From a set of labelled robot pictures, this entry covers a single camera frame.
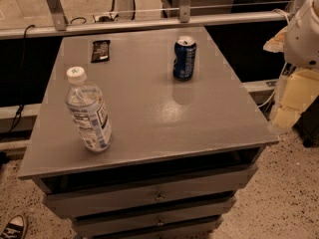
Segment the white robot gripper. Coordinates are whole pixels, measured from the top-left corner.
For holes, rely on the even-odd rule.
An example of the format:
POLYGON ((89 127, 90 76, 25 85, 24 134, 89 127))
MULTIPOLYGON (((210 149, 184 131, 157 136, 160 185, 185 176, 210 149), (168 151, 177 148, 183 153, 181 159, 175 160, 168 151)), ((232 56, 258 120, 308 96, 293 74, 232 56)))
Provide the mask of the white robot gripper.
POLYGON ((282 28, 263 46, 271 53, 282 53, 287 63, 299 68, 286 82, 272 123, 293 127, 319 96, 319 0, 306 0, 287 28, 282 28))

